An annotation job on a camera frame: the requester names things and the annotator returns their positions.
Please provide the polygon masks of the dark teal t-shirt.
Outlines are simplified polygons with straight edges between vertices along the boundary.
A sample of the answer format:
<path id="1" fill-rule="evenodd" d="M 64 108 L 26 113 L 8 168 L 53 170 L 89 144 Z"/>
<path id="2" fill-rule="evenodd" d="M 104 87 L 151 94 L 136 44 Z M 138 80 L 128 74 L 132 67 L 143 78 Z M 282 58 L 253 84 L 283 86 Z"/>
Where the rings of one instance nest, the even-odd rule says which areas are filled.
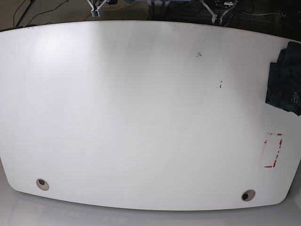
<path id="1" fill-rule="evenodd" d="M 301 114 L 301 45 L 288 42 L 275 63 L 269 66 L 265 103 Z"/>

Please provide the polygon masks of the red tape rectangle marking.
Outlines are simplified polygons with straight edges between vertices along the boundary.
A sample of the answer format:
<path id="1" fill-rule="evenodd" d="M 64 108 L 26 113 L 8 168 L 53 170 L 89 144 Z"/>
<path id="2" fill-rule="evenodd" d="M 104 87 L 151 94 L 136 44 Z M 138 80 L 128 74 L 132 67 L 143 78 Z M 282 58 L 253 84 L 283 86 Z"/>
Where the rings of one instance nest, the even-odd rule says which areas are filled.
<path id="1" fill-rule="evenodd" d="M 268 133 L 264 142 L 261 164 L 264 168 L 274 168 L 281 150 L 284 134 Z"/>

